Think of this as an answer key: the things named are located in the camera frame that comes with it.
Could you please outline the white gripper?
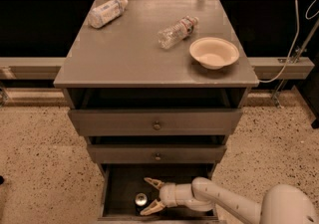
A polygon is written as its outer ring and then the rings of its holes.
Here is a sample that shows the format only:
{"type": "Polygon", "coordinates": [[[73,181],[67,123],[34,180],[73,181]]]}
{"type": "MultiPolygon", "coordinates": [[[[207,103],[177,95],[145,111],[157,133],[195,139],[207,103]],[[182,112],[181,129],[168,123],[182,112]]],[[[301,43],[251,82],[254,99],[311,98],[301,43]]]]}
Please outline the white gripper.
{"type": "Polygon", "coordinates": [[[159,199],[154,200],[141,211],[142,216],[149,216],[164,210],[166,207],[188,206],[193,200],[191,184],[163,183],[161,180],[145,177],[144,181],[159,190],[159,199]]]}

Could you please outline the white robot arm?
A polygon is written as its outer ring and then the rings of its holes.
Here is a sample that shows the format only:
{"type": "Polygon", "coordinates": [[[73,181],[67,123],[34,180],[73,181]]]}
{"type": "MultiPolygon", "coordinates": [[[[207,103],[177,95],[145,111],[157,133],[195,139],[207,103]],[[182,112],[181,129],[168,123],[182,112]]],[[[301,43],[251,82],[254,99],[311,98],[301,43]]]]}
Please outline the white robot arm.
{"type": "Polygon", "coordinates": [[[197,177],[187,184],[162,182],[149,177],[145,178],[145,182],[159,191],[159,199],[145,208],[142,216],[177,206],[204,212],[217,204],[243,224],[319,224],[309,197],[287,184],[271,187],[259,204],[204,177],[197,177]]]}

